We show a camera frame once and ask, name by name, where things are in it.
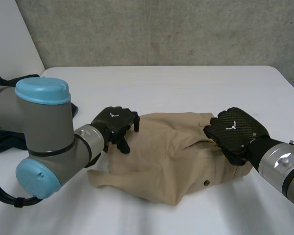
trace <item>gray wall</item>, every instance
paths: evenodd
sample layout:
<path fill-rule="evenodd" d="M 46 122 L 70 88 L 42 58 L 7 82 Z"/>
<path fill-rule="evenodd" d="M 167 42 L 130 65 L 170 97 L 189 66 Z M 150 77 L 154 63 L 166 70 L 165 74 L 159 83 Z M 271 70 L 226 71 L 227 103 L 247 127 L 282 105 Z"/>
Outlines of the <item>gray wall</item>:
<path fill-rule="evenodd" d="M 294 0 L 16 0 L 47 68 L 269 65 L 294 85 Z"/>

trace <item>khaki garment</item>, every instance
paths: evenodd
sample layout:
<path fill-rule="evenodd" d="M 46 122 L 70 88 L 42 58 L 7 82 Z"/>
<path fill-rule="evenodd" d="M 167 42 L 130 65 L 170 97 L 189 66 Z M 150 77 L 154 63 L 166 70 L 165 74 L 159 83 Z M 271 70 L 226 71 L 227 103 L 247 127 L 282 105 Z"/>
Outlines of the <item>khaki garment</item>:
<path fill-rule="evenodd" d="M 247 175 L 252 169 L 250 163 L 231 165 L 204 134 L 211 117 L 195 113 L 141 116 L 139 132 L 131 129 L 125 137 L 131 152 L 122 154 L 111 144 L 109 173 L 89 170 L 91 184 L 177 205 L 187 193 Z"/>

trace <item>table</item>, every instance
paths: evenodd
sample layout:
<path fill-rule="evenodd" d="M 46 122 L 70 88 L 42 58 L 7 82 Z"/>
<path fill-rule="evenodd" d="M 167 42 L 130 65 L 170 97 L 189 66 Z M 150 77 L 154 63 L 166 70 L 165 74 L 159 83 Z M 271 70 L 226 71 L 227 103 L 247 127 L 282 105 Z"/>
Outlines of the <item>table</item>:
<path fill-rule="evenodd" d="M 294 140 L 294 88 L 267 66 L 52 68 L 42 76 L 68 82 L 79 107 L 74 128 L 107 106 L 140 115 L 212 112 L 240 107 L 274 139 Z M 28 196 L 15 168 L 26 151 L 0 154 L 0 185 Z M 107 160 L 94 166 L 106 170 Z M 17 209 L 0 202 L 0 235 L 294 235 L 294 205 L 253 169 L 246 177 L 185 196 L 176 207 L 115 188 L 93 188 L 80 171 L 51 198 Z"/>

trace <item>gray robot arm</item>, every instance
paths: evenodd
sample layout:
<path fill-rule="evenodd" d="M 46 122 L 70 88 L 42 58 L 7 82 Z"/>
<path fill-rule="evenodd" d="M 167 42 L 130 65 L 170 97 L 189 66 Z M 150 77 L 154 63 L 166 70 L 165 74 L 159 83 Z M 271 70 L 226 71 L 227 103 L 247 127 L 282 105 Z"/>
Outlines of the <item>gray robot arm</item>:
<path fill-rule="evenodd" d="M 139 123 L 136 112 L 109 107 L 74 131 L 70 101 L 68 84 L 60 79 L 26 78 L 16 88 L 0 86 L 0 130 L 24 133 L 28 147 L 28 158 L 17 166 L 17 180 L 39 199 L 58 191 L 109 141 L 129 152 L 124 135 L 134 118 Z"/>
<path fill-rule="evenodd" d="M 294 145 L 257 138 L 249 145 L 247 158 L 265 180 L 294 203 Z"/>
<path fill-rule="evenodd" d="M 239 108 L 230 108 L 204 128 L 233 165 L 249 161 L 259 174 L 294 203 L 294 145 L 271 139 L 267 129 Z"/>

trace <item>white wall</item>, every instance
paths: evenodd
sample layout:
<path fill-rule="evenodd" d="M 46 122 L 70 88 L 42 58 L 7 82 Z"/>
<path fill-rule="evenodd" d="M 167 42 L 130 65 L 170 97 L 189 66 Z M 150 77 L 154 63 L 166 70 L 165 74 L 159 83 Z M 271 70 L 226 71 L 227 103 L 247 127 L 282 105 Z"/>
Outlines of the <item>white wall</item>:
<path fill-rule="evenodd" d="M 0 0 L 0 76 L 4 79 L 44 71 L 14 0 Z"/>

